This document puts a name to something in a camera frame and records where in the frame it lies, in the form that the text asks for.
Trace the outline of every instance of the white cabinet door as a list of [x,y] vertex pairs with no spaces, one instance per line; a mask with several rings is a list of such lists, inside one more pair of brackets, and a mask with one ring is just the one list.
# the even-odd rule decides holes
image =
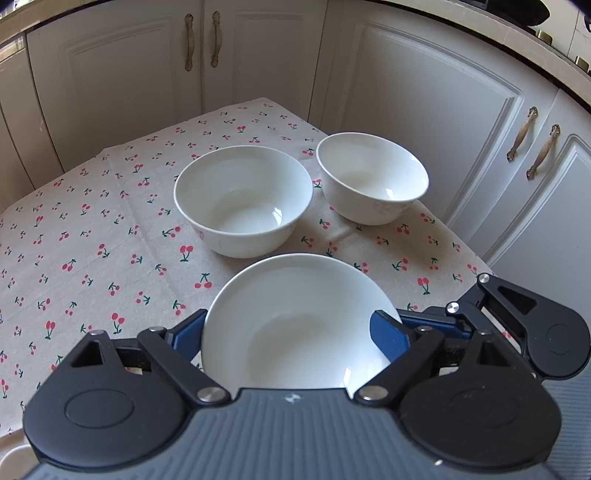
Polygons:
[[14,148],[4,118],[0,116],[0,215],[34,188]]
[[35,188],[64,173],[41,114],[22,37],[6,47],[20,49],[0,61],[0,105],[12,142]]
[[326,0],[205,0],[204,110],[267,97],[307,119],[325,12]]
[[[492,45],[387,5],[345,0],[335,44],[321,128],[368,132],[410,150],[430,177],[423,203],[470,238],[518,170],[557,88]],[[540,116],[509,163],[532,106]]]
[[[560,135],[527,180],[554,124]],[[495,274],[575,309],[591,325],[591,116],[560,92],[531,152],[474,240],[484,242],[487,232],[498,238],[495,224],[511,223],[484,257]]]
[[[201,114],[200,0],[117,0],[27,35],[47,128],[66,170]],[[185,69],[193,16],[193,68]]]

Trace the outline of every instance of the countertop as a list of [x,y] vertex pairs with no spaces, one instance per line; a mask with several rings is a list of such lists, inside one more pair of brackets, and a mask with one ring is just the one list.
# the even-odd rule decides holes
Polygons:
[[[472,31],[526,59],[546,76],[556,79],[569,93],[591,107],[591,77],[557,50],[486,11],[457,0],[384,0],[396,6],[425,13]],[[97,0],[34,0],[0,19],[0,45],[35,25]]]

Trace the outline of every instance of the carbon fiber surface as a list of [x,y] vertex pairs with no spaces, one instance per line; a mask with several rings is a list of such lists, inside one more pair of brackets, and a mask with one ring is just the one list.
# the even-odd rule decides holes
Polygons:
[[465,472],[418,450],[386,410],[341,390],[243,390],[199,410],[166,451],[110,473],[42,465],[27,480],[556,480],[544,465],[496,475]]
[[591,366],[568,380],[545,380],[562,414],[558,440],[548,464],[565,480],[591,478]]

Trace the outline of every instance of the white dish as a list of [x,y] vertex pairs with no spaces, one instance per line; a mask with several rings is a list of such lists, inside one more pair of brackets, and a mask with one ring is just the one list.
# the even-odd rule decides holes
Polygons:
[[241,387],[355,391],[389,362],[369,335],[386,294],[365,274],[334,258],[267,258],[228,282],[207,313],[205,373],[235,397]]
[[30,445],[13,448],[0,462],[0,480],[20,480],[38,464]]
[[364,225],[396,219],[425,194],[429,176],[408,150],[374,135],[344,132],[316,148],[322,191],[342,216]]
[[209,248],[252,258],[287,240],[312,200],[312,188],[295,158],[241,145],[191,162],[174,185],[174,202]]

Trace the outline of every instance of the table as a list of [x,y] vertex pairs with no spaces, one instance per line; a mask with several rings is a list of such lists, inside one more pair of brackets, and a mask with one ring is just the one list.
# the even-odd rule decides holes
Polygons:
[[420,202],[390,225],[340,217],[318,179],[314,150],[324,137],[280,105],[253,100],[107,148],[9,207],[0,216],[0,437],[21,427],[28,400],[87,332],[125,338],[172,327],[256,261],[207,249],[175,208],[176,178],[208,151],[266,145],[300,160],[314,197],[273,254],[347,262],[398,308],[445,305],[490,272]]

